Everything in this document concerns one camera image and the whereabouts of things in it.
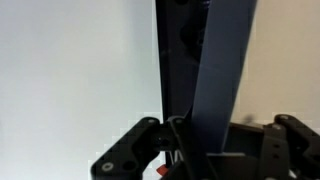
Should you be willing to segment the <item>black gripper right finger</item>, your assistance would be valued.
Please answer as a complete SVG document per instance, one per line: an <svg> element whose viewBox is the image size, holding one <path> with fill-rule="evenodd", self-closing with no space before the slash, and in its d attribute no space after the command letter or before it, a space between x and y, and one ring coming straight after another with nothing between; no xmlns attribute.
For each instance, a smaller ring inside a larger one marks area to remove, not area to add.
<svg viewBox="0 0 320 180"><path fill-rule="evenodd" d="M292 115L259 127L232 123L222 180L320 180L320 135Z"/></svg>

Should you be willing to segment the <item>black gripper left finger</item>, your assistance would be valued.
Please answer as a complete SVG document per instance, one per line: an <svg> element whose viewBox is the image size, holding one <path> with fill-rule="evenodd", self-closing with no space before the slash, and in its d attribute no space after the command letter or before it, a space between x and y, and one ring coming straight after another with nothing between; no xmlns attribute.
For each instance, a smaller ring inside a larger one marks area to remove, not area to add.
<svg viewBox="0 0 320 180"><path fill-rule="evenodd" d="M183 117L138 121L91 166L92 180L143 180L147 166L161 152L171 155L171 164L160 180L214 180L214 169L191 123Z"/></svg>

